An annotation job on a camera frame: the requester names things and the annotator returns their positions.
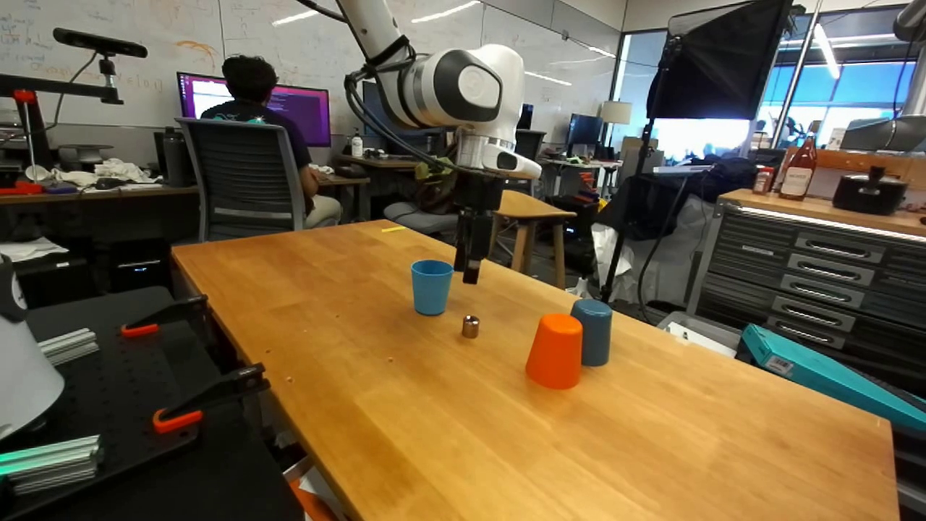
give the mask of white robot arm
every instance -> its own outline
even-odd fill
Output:
[[[525,60],[516,49],[487,43],[416,56],[383,0],[340,0],[340,5],[369,59],[369,73],[403,125],[455,127],[457,164],[489,177],[542,174],[532,158],[516,154],[525,89]]]
[[[361,47],[369,64],[348,76],[348,89],[361,76],[377,77],[396,121],[457,134],[455,167],[470,174],[471,187],[457,219],[455,270],[463,271],[467,284],[477,284],[505,180],[536,180],[542,174],[542,164],[516,154],[525,86],[520,56],[497,43],[423,56],[399,31],[386,0],[340,0],[342,14],[318,9],[312,0],[301,2],[344,20]]]

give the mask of clamp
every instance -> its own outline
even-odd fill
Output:
[[[270,389],[264,380],[264,364],[247,364],[241,370],[222,374],[221,380],[208,381],[205,389],[186,396],[182,403],[153,412],[150,425],[162,436],[176,432],[192,432],[205,419],[202,405],[230,399],[230,396],[257,394],[264,389]]]
[[[202,313],[205,313],[205,297],[179,297],[150,315],[143,315],[131,323],[121,323],[120,337],[121,338],[149,338],[149,337],[157,337],[166,321],[196,319]]]

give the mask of table leg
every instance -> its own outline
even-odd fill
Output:
[[[370,190],[369,190],[369,186],[354,186],[354,212],[355,212],[355,219],[370,219]]]
[[[536,229],[538,229],[536,224],[519,224],[516,255],[512,255],[512,270],[519,271],[529,271],[529,245],[532,245]]]
[[[565,224],[552,227],[552,284],[567,287],[567,241]]]
[[[493,218],[493,237],[489,237],[489,253],[487,253],[487,258],[493,258],[493,253],[494,253],[497,227],[500,227],[500,218],[494,213],[494,218]]]

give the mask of drawer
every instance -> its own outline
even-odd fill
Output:
[[[768,218],[768,213],[746,213],[746,212],[737,212],[737,209],[730,209],[724,206],[724,229],[727,232],[746,232],[746,235],[768,235],[768,237],[779,237],[784,241],[788,245],[792,242],[792,235],[797,235],[797,224],[792,219],[775,219],[775,218]]]
[[[706,274],[698,315],[716,319],[733,326],[764,323],[769,315],[769,305],[775,297],[774,287],[755,287],[745,282],[733,282],[724,274]]]
[[[792,253],[788,258],[788,270],[792,270],[797,274],[837,282],[837,284],[856,284],[856,287],[872,287],[875,282],[875,266],[850,266],[850,264],[803,255],[803,253]]]
[[[800,232],[797,245],[814,255],[843,258],[856,264],[879,264],[886,258],[882,242],[843,237],[843,235]]]
[[[911,326],[859,315],[850,345],[872,360],[921,368],[926,376],[926,323]]]
[[[808,348],[826,348],[826,351],[843,351],[846,348],[846,337],[834,334],[834,329],[821,329],[821,326],[808,326],[803,321],[792,321],[788,315],[769,315],[768,319],[769,329],[779,329],[782,337],[808,345]]]
[[[892,245],[882,260],[879,277],[895,287],[911,287],[911,290],[926,292],[926,270],[923,266],[926,266],[926,253],[921,253],[914,245]]]
[[[832,282],[818,282],[818,277],[803,277],[788,271],[779,284],[784,292],[810,297],[810,300],[821,300],[821,305],[837,305],[837,308],[847,308],[847,309],[859,309],[865,300],[865,292],[859,287],[846,287],[846,284],[832,284]]]
[[[853,352],[846,352],[846,351],[832,351],[829,357],[834,357],[837,363],[859,370],[859,374],[865,374],[865,376],[875,376],[875,380],[879,380],[879,381],[888,381],[888,386],[895,386],[895,389],[911,392],[911,394],[917,394],[917,396],[926,394],[923,368],[901,368],[901,364],[888,364],[888,363],[853,357]]]
[[[746,253],[758,258],[788,258],[792,245],[792,232],[768,229],[761,224],[745,227],[724,219],[717,245],[727,245],[730,253]]]
[[[882,321],[926,326],[926,292],[914,287],[875,284],[865,296],[863,313]]]
[[[856,323],[853,313],[832,309],[832,308],[810,305],[804,297],[791,297],[791,296],[775,296],[774,313],[800,323],[843,329],[843,334],[850,334],[850,326]]]
[[[710,271],[775,287],[788,270],[788,253],[761,253],[755,245],[717,242]]]

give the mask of chair backrest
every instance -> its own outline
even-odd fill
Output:
[[[303,229],[308,199],[287,127],[179,118],[196,186],[201,241]]]

